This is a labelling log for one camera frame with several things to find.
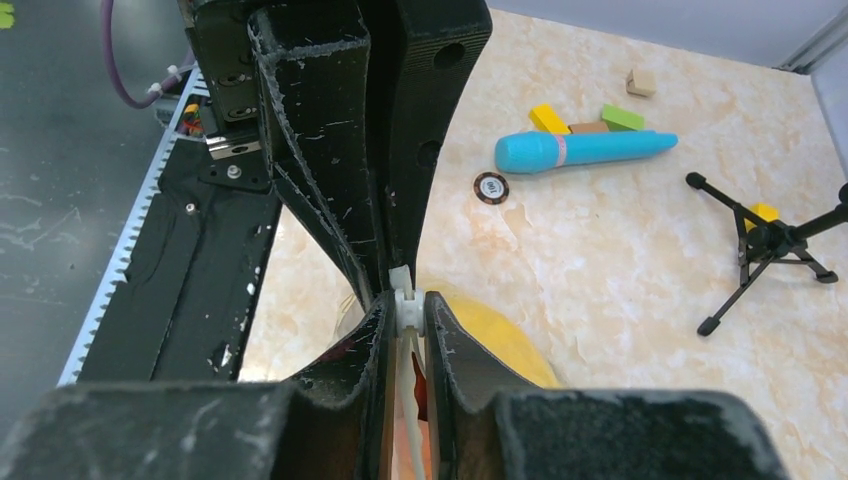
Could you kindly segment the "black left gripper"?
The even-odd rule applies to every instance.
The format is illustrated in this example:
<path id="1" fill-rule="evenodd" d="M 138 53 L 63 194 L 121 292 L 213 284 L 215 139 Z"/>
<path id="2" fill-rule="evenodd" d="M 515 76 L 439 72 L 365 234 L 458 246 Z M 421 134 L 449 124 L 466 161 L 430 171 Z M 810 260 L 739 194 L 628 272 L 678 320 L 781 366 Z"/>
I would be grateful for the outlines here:
<path id="1" fill-rule="evenodd" d="M 366 154 L 371 38 L 356 6 L 270 4 L 178 2 L 209 94 L 200 179 L 268 191 L 261 136 L 279 196 L 368 307 L 382 284 Z"/>

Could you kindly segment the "yellow pear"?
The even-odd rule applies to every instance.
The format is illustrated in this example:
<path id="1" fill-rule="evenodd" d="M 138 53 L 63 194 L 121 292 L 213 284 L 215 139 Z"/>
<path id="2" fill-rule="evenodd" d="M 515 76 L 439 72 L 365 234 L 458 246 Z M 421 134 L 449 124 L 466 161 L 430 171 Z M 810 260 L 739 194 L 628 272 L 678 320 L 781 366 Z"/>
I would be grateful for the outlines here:
<path id="1" fill-rule="evenodd" d="M 446 282 L 431 282 L 426 289 L 439 292 L 461 327 L 501 363 L 536 386 L 564 387 L 548 359 L 505 314 Z"/>

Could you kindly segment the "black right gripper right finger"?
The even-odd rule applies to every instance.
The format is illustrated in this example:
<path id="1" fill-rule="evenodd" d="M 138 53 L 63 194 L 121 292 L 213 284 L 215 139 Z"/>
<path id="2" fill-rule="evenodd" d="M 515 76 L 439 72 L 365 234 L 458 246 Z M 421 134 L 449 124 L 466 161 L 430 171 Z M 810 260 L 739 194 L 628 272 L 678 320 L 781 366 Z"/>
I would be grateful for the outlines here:
<path id="1" fill-rule="evenodd" d="M 785 479 L 761 419 L 709 390 L 544 389 L 498 360 L 444 297 L 424 304 L 437 479 Z"/>

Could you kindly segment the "clear zip top bag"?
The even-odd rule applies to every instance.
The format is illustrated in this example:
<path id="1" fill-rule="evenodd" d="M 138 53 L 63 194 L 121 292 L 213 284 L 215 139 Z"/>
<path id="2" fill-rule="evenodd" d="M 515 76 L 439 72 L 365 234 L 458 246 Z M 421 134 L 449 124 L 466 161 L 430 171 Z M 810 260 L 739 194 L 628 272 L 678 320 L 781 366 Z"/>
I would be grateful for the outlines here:
<path id="1" fill-rule="evenodd" d="M 426 378 L 424 304 L 430 292 L 439 293 L 426 288 L 413 289 L 409 270 L 406 267 L 398 267 L 392 273 L 391 282 L 373 299 L 374 301 L 383 293 L 390 293 L 394 297 L 396 308 L 392 325 L 394 364 L 393 382 L 390 387 L 391 474 L 398 468 L 395 454 L 406 451 L 408 466 L 418 479 L 437 479 L 432 473 Z M 361 315 L 358 321 L 351 325 L 336 343 L 356 328 L 372 303 L 364 307 L 359 302 Z"/>

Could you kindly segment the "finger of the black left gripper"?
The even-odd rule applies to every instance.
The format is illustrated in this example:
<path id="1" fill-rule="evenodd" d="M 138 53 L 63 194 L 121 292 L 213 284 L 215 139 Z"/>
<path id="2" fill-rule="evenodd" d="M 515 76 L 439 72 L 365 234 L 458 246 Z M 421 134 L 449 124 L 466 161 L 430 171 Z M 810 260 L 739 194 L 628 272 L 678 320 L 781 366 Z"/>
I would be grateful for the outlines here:
<path id="1" fill-rule="evenodd" d="M 492 30 L 477 0 L 363 1 L 366 132 L 387 268 L 413 268 L 439 155 Z"/>

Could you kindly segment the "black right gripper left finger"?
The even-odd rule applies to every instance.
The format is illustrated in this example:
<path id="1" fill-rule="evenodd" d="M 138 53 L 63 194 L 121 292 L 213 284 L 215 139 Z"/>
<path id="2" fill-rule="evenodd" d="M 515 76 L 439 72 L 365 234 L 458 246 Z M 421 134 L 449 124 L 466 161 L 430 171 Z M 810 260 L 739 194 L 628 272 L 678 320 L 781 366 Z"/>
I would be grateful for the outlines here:
<path id="1" fill-rule="evenodd" d="M 392 294 L 276 382 L 88 382 L 48 393 L 1 448 L 5 479 L 387 479 Z"/>

